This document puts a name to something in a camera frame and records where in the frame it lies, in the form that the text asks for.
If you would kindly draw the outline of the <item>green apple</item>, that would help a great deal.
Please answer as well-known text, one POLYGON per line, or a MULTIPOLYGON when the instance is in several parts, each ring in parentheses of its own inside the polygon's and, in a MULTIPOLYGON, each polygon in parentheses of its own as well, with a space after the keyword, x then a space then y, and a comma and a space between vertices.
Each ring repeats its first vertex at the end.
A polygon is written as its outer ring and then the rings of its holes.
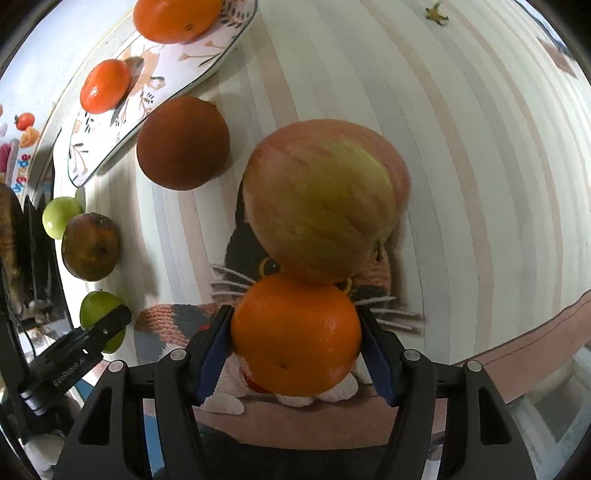
POLYGON ((88 293, 79 309, 80 326, 89 329, 119 305, 123 305, 122 300, 109 292, 98 290, 88 293))
POLYGON ((83 207, 75 198, 54 198, 46 205, 42 213, 44 230, 50 238, 61 240, 68 222, 82 213, 83 207))

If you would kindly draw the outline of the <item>red-green apple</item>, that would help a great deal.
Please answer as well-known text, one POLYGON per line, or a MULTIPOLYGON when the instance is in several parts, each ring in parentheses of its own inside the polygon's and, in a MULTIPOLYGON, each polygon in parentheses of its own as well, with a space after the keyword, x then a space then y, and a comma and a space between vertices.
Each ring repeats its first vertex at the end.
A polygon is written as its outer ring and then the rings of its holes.
POLYGON ((95 282, 107 277, 119 259, 119 236, 107 216, 90 212, 76 215, 67 224, 61 255, 70 274, 95 282))
POLYGON ((344 120, 295 122, 266 136, 242 177, 245 215, 287 272, 338 283, 382 255, 411 180, 381 134, 344 120))

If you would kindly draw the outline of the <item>small orange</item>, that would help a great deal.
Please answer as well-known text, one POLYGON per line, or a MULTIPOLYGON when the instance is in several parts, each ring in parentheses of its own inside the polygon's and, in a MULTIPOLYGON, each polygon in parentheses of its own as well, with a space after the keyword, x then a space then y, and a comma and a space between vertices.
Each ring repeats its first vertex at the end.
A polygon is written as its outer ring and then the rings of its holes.
POLYGON ((126 63, 108 59, 96 65, 81 88, 79 100, 90 114, 112 110, 127 92, 131 73, 126 63))
POLYGON ((362 343, 346 293, 288 273, 256 282, 236 306, 230 331, 247 374, 273 394, 290 397, 314 397, 338 385, 362 343))

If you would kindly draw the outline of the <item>dark red-brown fruit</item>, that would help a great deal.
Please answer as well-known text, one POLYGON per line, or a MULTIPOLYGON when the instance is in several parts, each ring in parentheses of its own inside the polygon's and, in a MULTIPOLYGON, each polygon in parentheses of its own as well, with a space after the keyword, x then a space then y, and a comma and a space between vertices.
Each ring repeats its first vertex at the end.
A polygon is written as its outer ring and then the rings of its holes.
POLYGON ((137 139, 140 169, 153 183, 193 190, 228 166, 229 130, 216 105, 183 96, 162 103, 144 122, 137 139))

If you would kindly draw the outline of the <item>large orange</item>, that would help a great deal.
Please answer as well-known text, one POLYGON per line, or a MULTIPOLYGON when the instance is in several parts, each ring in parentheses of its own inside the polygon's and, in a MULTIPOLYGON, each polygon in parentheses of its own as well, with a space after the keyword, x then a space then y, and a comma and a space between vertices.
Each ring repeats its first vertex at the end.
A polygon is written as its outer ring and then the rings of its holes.
POLYGON ((211 28, 222 6, 222 0, 139 0, 133 22, 136 30, 152 42, 185 43, 211 28))

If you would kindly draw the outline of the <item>black induction cooktop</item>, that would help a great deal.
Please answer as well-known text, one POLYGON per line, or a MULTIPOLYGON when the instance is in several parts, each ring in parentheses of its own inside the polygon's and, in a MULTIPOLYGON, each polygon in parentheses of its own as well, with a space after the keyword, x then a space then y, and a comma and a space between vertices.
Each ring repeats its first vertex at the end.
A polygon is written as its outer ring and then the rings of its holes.
POLYGON ((26 306, 42 323, 64 321, 69 330, 72 321, 59 273, 55 241, 47 235, 42 222, 45 206, 44 197, 37 206, 29 196, 25 197, 23 211, 28 235, 24 269, 26 306))

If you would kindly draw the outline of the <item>floral oval ceramic plate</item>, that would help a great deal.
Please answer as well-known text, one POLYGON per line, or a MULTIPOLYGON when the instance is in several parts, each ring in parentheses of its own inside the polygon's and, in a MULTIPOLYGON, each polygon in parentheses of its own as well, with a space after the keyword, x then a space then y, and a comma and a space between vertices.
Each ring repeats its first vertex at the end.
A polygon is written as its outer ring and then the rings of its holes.
POLYGON ((238 46, 258 11, 256 0, 225 1, 211 29, 189 43, 169 45, 143 38, 131 13, 123 17, 85 67, 110 58, 122 60, 131 71, 130 87, 112 110, 101 114, 78 110, 67 135, 67 174, 72 185, 84 186, 162 103, 211 77, 238 46))

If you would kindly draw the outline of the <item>striped pink tablecloth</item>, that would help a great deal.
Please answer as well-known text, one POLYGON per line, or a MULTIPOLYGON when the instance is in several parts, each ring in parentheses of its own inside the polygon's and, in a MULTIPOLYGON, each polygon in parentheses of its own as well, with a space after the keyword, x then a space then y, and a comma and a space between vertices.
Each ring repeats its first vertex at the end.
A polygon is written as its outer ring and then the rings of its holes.
POLYGON ((252 247, 224 255, 254 146, 300 120, 384 135, 411 195, 379 314, 416 314, 403 342, 435 361, 477 357, 512 402, 537 461, 590 423, 590 85, 559 70, 514 1, 263 1, 217 73, 195 90, 231 135, 232 166, 184 193, 159 188, 128 144, 86 185, 113 218, 121 260, 103 282, 140 313, 206 303, 273 272, 252 247))

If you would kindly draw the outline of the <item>small brown card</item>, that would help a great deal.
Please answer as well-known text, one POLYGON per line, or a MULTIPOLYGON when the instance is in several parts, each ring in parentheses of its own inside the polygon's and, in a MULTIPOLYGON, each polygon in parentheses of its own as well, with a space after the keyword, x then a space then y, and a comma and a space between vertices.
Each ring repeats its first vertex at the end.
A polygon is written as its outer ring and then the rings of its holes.
POLYGON ((569 52, 565 52, 560 46, 541 38, 537 38, 537 40, 559 70, 573 78, 577 77, 575 69, 573 68, 574 59, 569 52))

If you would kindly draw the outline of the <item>small green fruit stem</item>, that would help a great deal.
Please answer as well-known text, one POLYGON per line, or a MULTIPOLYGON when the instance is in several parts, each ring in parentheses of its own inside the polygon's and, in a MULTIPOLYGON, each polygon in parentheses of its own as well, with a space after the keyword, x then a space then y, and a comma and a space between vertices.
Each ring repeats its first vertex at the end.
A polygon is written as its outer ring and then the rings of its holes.
POLYGON ((425 8, 426 18, 435 22, 440 26, 444 26, 449 22, 449 17, 440 12, 442 1, 435 1, 430 7, 425 8))

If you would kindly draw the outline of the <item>colourful wall stickers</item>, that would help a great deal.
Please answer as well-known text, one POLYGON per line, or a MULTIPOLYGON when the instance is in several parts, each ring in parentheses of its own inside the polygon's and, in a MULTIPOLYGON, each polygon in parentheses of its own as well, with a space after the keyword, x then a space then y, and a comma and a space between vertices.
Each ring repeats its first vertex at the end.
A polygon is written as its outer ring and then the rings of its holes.
POLYGON ((31 112, 14 114, 1 107, 1 183, 21 198, 27 186, 40 131, 31 112))

